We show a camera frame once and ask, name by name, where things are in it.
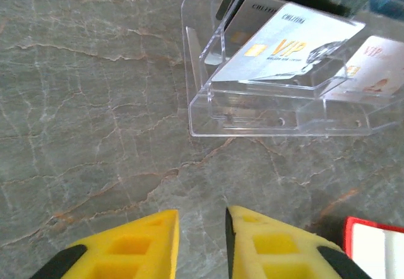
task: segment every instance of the red and white object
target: red and white object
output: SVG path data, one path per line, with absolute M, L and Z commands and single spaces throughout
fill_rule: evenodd
M 348 217 L 344 250 L 372 279 L 404 279 L 404 228 Z

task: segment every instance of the acrylic stand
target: acrylic stand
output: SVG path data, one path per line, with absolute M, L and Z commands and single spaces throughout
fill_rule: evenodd
M 404 42 L 400 21 L 360 12 L 362 37 L 348 41 L 305 76 L 281 81 L 212 82 L 229 59 L 226 21 L 217 11 L 222 0 L 184 0 L 181 9 L 189 124 L 193 136 L 370 135 L 403 119 L 403 87 L 393 95 L 351 89 L 356 102 L 326 100 L 325 92 L 349 79 L 349 57 L 371 35 Z

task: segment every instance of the marble floor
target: marble floor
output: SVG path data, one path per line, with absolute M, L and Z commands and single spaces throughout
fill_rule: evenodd
M 179 209 L 177 278 L 227 278 L 242 205 L 341 241 L 348 215 L 404 225 L 404 128 L 365 138 L 192 138 L 182 0 L 1 0 L 0 278 Z

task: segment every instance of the gold lettering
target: gold lettering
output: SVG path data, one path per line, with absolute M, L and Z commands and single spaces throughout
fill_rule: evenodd
M 285 42 L 286 42 L 286 39 L 283 39 L 282 42 L 280 43 L 280 45 L 278 45 L 278 47 L 273 51 L 272 56 L 278 54 L 280 51 L 286 49 L 288 46 L 290 46 L 291 44 L 294 43 L 294 41 L 291 41 L 287 45 L 282 47 Z
M 284 52 L 282 56 L 289 56 L 291 53 L 298 52 L 306 46 L 305 42 L 296 42 L 288 51 Z

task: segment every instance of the white card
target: white card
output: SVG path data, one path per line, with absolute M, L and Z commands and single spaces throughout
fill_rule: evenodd
M 352 226 L 352 260 L 372 279 L 404 278 L 404 234 L 361 223 Z
M 243 0 L 224 31 L 226 57 L 230 59 L 284 4 L 282 0 Z M 222 63 L 220 44 L 215 45 L 205 63 Z
M 306 74 L 363 27 L 363 23 L 288 3 L 212 81 L 282 80 Z
M 376 98 L 377 94 L 394 94 L 404 84 L 403 55 L 404 43 L 377 36 L 369 37 L 348 60 L 347 75 L 345 69 L 337 73 L 337 76 L 348 76 L 351 79 L 343 83 L 340 80 L 331 82 L 324 91 L 325 99 L 372 102 L 375 95 L 363 94 L 376 94 Z

